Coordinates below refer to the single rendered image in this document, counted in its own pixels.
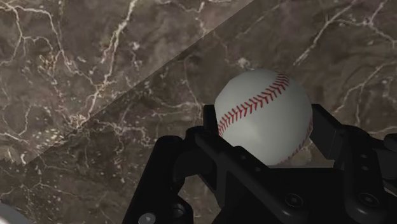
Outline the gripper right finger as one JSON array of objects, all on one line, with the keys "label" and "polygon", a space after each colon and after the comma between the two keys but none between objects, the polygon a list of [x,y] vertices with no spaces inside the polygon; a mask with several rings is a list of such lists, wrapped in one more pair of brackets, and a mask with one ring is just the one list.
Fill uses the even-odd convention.
[{"label": "gripper right finger", "polygon": [[397,134],[383,140],[313,104],[310,140],[342,171],[342,205],[357,224],[397,224]]}]

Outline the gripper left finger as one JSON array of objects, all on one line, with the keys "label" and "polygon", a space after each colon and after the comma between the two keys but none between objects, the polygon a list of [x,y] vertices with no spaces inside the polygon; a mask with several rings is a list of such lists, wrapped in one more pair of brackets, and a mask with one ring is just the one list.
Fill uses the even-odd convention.
[{"label": "gripper left finger", "polygon": [[287,192],[266,165],[219,137],[215,110],[204,106],[204,124],[185,138],[158,139],[122,224],[193,224],[193,209],[178,193],[198,175],[221,211],[211,224],[298,224],[298,194]]}]

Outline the white baseball with red stitching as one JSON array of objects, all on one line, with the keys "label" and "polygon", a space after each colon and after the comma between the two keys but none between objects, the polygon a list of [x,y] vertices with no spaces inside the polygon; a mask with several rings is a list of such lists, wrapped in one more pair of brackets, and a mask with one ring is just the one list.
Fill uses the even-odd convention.
[{"label": "white baseball with red stitching", "polygon": [[313,130],[309,97],[289,76],[267,69],[232,78],[214,102],[219,135],[265,165],[295,156]]}]

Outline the white round object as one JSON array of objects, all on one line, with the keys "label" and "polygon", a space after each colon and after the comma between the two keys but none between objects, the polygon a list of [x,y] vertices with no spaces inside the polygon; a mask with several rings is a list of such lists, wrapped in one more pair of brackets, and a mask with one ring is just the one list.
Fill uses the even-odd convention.
[{"label": "white round object", "polygon": [[32,222],[12,207],[0,204],[0,224],[32,224]]}]

